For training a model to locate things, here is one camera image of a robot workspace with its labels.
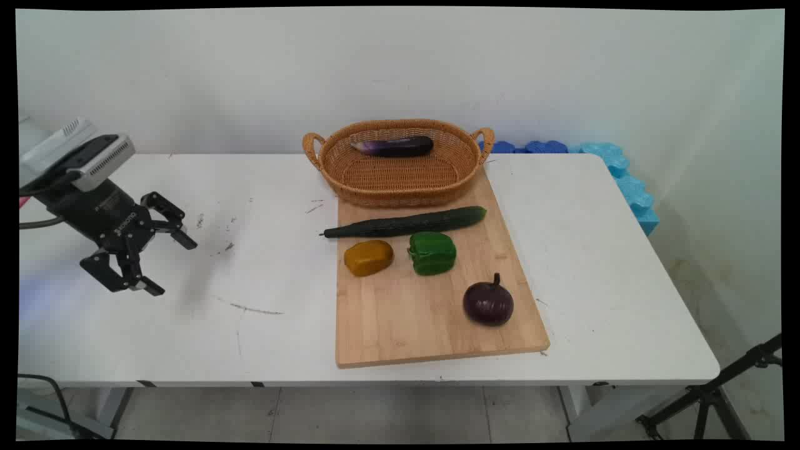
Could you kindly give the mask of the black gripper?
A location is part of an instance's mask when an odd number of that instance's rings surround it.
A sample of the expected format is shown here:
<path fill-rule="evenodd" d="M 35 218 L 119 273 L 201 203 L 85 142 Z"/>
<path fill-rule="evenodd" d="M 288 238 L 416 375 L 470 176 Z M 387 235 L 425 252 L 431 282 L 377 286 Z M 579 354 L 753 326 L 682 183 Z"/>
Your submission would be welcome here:
<path fill-rule="evenodd" d="M 65 185 L 37 194 L 36 200 L 98 245 L 100 249 L 79 265 L 112 293 L 143 290 L 162 296 L 166 292 L 141 268 L 139 253 L 155 233 L 168 234 L 189 250 L 198 246 L 186 232 L 184 211 L 158 192 L 146 194 L 138 204 L 107 179 L 91 191 Z"/>

